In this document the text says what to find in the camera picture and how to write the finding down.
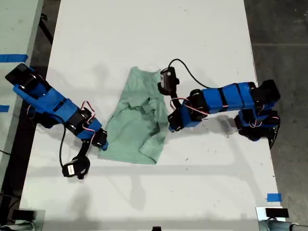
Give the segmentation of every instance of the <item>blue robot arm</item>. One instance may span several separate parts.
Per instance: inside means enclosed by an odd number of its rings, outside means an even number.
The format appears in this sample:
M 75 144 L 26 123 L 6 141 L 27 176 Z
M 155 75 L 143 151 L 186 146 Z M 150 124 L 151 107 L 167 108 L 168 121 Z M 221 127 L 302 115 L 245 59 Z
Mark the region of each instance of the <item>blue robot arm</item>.
M 107 132 L 102 129 L 102 124 L 90 110 L 76 106 L 24 64 L 19 64 L 5 78 L 14 85 L 13 91 L 29 103 L 27 114 L 34 123 L 46 128 L 63 124 L 64 130 L 67 128 L 82 140 L 78 155 L 65 165 L 61 161 L 60 146 L 60 165 L 65 177 L 78 176 L 83 179 L 90 167 L 86 157 L 90 145 L 103 150 L 108 147 Z
M 176 93 L 179 83 L 174 67 L 169 65 L 161 71 L 158 90 L 163 95 L 171 96 L 175 105 L 175 111 L 168 116 L 170 131 L 196 127 L 210 114 L 239 110 L 234 119 L 239 133 L 252 141 L 266 137 L 272 147 L 280 126 L 278 113 L 272 110 L 280 99 L 273 80 L 264 81 L 259 87 L 253 82 L 233 83 L 222 88 L 209 88 L 201 84 L 206 88 L 191 91 L 182 103 Z

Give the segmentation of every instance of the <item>blue tape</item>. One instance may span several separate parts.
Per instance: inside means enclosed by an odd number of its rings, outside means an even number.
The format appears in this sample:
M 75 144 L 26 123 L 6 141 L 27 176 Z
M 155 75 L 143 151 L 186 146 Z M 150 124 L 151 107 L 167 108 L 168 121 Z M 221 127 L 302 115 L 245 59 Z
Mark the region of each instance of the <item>blue tape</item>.
M 268 202 L 281 202 L 281 193 L 268 193 L 267 200 Z
M 9 112 L 9 105 L 0 105 L 0 112 Z
M 24 63 L 27 54 L 0 54 L 0 63 Z

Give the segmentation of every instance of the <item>white tabletop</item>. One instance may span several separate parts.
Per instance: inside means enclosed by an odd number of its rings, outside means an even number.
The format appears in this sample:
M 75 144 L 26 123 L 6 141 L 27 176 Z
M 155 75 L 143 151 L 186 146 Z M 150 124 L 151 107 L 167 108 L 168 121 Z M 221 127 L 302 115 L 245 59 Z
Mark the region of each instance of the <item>white tabletop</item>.
M 174 58 L 212 87 L 255 82 L 243 0 L 62 0 L 47 80 L 77 105 L 89 100 L 105 125 L 133 66 L 154 71 Z M 179 96 L 200 88 L 174 67 Z M 63 127 L 38 126 L 20 207 L 45 210 L 44 231 L 256 231 L 255 207 L 269 205 L 276 181 L 267 140 L 227 135 L 236 114 L 168 133 L 155 166 L 98 159 L 93 147 L 84 180 L 62 176 Z M 67 132 L 63 162 L 80 146 Z
M 30 64 L 43 0 L 0 1 L 0 54 L 27 54 Z M 10 153 L 19 121 L 22 100 L 4 77 L 18 63 L 0 63 L 0 105 L 9 105 L 8 113 L 0 113 L 0 150 Z M 0 186 L 8 163 L 0 152 Z

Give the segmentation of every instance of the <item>concrete floor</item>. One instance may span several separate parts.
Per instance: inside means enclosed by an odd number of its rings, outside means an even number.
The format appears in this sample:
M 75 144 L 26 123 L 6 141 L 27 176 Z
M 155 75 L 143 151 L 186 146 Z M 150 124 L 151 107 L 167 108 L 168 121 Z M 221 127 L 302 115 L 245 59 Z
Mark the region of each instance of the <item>concrete floor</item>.
M 280 134 L 271 150 L 282 205 L 291 221 L 308 225 L 308 1 L 244 1 L 258 81 L 274 79 L 282 96 Z M 52 34 L 59 5 L 59 0 L 45 0 Z M 50 51 L 38 30 L 31 65 L 47 67 Z

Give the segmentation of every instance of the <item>green cloth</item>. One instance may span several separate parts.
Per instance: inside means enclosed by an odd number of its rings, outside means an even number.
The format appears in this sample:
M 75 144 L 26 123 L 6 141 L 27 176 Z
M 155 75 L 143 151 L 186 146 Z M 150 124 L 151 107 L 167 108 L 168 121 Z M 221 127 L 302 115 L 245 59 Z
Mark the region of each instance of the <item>green cloth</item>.
M 160 73 L 133 67 L 114 114 L 106 125 L 108 149 L 99 157 L 156 164 L 168 127 L 167 108 L 157 89 Z

